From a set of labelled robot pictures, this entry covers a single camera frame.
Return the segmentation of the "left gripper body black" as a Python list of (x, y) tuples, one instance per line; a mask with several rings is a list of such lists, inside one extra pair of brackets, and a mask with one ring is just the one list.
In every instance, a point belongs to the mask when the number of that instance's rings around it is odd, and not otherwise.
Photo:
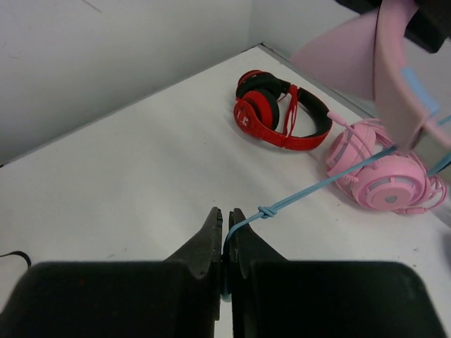
[[(341, 6), (358, 14), (379, 9), (381, 0), (335, 0)], [(447, 39), (425, 14), (417, 11), (409, 21), (405, 37), (430, 54), (437, 53)]]

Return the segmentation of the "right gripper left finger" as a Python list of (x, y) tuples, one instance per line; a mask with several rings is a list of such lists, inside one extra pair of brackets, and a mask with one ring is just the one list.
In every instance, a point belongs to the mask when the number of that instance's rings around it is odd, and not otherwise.
[(163, 261), (46, 262), (18, 281), (2, 337), (212, 337), (222, 214)]

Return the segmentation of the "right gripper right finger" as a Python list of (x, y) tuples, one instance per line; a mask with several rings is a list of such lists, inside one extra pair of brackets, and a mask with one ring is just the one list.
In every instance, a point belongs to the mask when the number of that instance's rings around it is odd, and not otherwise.
[(385, 261), (291, 261), (228, 219), (235, 337), (445, 337), (421, 278)]

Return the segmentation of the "blue pink cat-ear headphones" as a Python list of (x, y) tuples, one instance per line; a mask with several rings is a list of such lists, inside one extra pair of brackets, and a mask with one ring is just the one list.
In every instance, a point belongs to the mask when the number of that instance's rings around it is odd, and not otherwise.
[[(403, 42), (407, 25), (419, 10), (415, 1), (382, 1), (373, 9), (343, 23), (305, 44), (292, 62), (315, 80), (372, 101), (383, 128), (393, 143), (387, 151), (370, 157), (376, 161), (396, 151), (415, 154), (427, 175), (438, 176), (450, 164), (449, 118), (440, 116), (439, 105), (408, 66)], [(313, 120), (300, 106), (293, 135), (315, 133)], [(286, 206), (347, 174), (307, 187), (271, 206), (262, 206), (258, 218), (272, 218)]]

